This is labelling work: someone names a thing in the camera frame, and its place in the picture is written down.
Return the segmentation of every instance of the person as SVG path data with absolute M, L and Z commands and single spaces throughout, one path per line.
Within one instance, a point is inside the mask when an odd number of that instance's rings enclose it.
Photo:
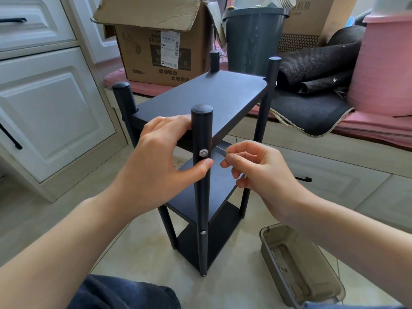
M 88 273 L 127 223 L 166 203 L 212 166 L 204 159 L 185 171 L 173 167 L 173 148 L 190 126 L 189 116 L 147 123 L 107 189 L 1 267 L 0 308 L 180 308 L 167 287 Z M 233 166 L 236 185 L 258 193 L 278 221 L 412 308 L 412 235 L 312 194 L 274 148 L 244 141 L 227 152 L 221 166 Z

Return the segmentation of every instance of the screw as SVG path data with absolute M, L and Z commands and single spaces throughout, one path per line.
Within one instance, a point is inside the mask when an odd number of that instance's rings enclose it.
M 206 157 L 209 154 L 209 151 L 207 149 L 203 149 L 199 151 L 199 156 L 201 157 Z

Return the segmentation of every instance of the shelf board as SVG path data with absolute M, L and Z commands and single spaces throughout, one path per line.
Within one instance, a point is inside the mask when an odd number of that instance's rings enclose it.
M 208 235 L 208 269 L 220 253 L 234 229 L 236 229 L 241 216 L 239 208 L 226 202 L 219 215 L 209 224 Z M 188 260 L 197 270 L 199 270 L 199 257 L 197 249 L 196 226 L 189 224 L 178 236 L 178 246 L 176 248 L 183 257 Z
M 219 143 L 219 147 L 226 149 L 231 144 L 225 141 Z M 220 162 L 224 160 L 222 155 L 212 151 L 214 164 L 210 175 L 210 196 L 209 196 L 209 223 L 219 212 L 220 208 L 229 199 L 236 188 L 236 180 L 232 176 L 232 168 L 223 169 Z M 193 167 L 193 158 L 179 168 L 183 171 Z M 194 184 L 187 187 L 176 197 L 171 199 L 166 206 L 186 220 L 188 223 L 196 225 L 196 206 L 194 204 Z
M 199 103 L 213 107 L 212 148 L 265 95 L 267 83 L 263 77 L 227 72 L 205 73 L 181 84 L 151 100 L 138 104 L 137 113 L 131 116 L 133 127 L 142 130 L 157 116 L 190 114 L 190 108 Z M 191 131 L 183 136 L 185 143 L 178 146 L 191 151 Z

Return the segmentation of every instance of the barcode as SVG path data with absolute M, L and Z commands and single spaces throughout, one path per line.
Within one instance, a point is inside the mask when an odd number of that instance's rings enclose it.
M 175 42 L 175 56 L 179 56 L 179 42 Z

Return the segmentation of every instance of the pink plastic bin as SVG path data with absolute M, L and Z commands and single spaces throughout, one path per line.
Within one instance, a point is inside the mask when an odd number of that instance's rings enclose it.
M 366 33 L 349 87 L 356 110 L 412 115 L 412 14 L 367 16 Z

